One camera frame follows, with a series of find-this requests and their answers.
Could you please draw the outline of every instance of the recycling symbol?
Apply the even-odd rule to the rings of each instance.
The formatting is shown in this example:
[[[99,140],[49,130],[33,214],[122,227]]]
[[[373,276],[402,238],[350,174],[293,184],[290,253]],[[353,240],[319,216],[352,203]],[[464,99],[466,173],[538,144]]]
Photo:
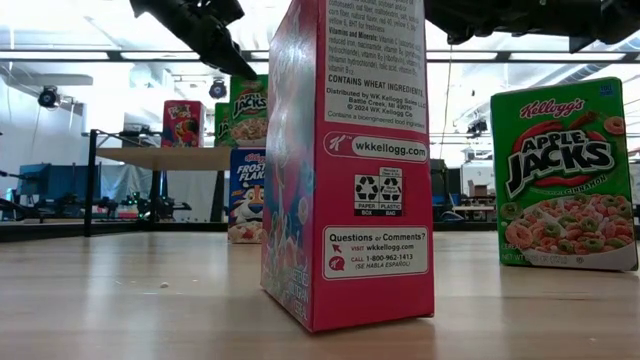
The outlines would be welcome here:
[[[382,181],[380,189],[382,200],[389,202],[399,202],[402,197],[402,184],[398,178],[388,177]]]
[[[359,175],[356,177],[356,197],[360,201],[375,201],[380,189],[378,179],[374,176]]]

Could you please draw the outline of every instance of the cereal box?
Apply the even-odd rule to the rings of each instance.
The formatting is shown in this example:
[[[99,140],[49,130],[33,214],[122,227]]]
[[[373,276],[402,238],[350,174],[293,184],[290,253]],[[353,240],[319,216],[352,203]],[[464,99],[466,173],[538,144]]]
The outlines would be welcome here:
[[[229,241],[259,244],[264,208],[265,150],[233,149],[229,178]]]
[[[620,80],[498,94],[491,113],[500,261],[637,269]]]
[[[205,114],[206,108],[199,101],[165,101],[162,147],[204,146]]]
[[[231,77],[229,145],[263,147],[267,141],[268,76],[258,80]]]
[[[216,103],[215,107],[215,145],[234,146],[234,141],[229,134],[229,120],[231,108],[229,103]]]
[[[270,45],[261,283],[310,331],[434,314],[424,3],[366,3]]]

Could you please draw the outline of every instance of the shelf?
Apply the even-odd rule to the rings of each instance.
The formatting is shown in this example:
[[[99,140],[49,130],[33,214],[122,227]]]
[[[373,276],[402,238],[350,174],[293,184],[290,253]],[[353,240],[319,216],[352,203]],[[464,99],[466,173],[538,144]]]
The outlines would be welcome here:
[[[104,148],[97,156],[150,170],[229,170],[231,148]]]

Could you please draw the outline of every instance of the green cereal box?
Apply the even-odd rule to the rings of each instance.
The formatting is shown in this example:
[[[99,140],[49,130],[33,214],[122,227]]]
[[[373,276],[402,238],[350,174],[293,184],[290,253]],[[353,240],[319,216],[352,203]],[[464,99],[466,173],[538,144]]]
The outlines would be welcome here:
[[[231,141],[240,147],[263,147],[267,143],[267,86],[268,76],[258,80],[231,77]]]
[[[215,107],[215,145],[234,146],[234,141],[229,134],[229,120],[231,108],[229,103],[216,103]]]
[[[636,270],[622,83],[491,98],[500,261]]]

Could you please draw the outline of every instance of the ceiling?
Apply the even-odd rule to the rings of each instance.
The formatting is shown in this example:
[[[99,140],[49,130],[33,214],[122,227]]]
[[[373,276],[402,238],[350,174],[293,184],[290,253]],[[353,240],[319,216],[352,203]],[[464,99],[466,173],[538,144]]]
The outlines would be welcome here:
[[[233,38],[243,50],[268,50],[269,40],[284,16],[289,0],[240,0],[240,3],[246,15],[229,26]],[[152,16],[145,14],[135,19],[128,0],[0,0],[0,9],[0,50],[189,50]],[[474,38],[463,45],[450,47],[442,31],[430,23],[425,26],[429,51],[566,51],[568,48],[568,40],[565,38],[537,35],[512,38],[506,34]],[[585,51],[611,51],[617,47],[595,43]],[[152,93],[155,101],[145,106],[156,107],[161,99],[176,96],[201,100],[209,107],[215,103],[207,95],[207,91],[213,77],[222,76],[217,71],[196,63],[141,64],[136,69],[141,66],[146,66],[143,70],[148,69],[156,79],[161,78],[162,74],[173,76],[169,91],[149,90],[155,91]],[[252,66],[258,73],[268,72],[267,63],[253,63]],[[427,67],[432,141],[445,142],[451,149],[463,149],[469,145],[464,136],[450,134],[465,133],[470,121],[487,117],[487,101],[492,94],[532,85],[553,84],[578,70],[585,71],[584,66],[576,64],[430,63]],[[104,74],[128,72],[132,68],[133,64],[23,63],[14,64],[13,72],[23,71],[31,75],[87,74],[104,78]],[[589,77],[606,74],[620,76],[623,80],[639,73],[637,65],[615,65],[597,71],[588,70]],[[631,80],[625,86],[635,89],[635,81]],[[91,93],[87,88],[65,87],[63,91],[82,100],[83,96]],[[640,101],[636,102],[636,93],[638,92],[627,91],[625,101],[629,103],[627,113],[630,116],[640,116]],[[147,102],[144,99],[151,95],[144,91],[138,91],[137,94],[141,103]],[[640,132],[640,126],[631,126]],[[476,147],[487,146],[490,138],[480,138],[471,144]],[[432,146],[432,152],[442,152],[446,156],[457,151],[442,151],[440,145],[436,144]]]

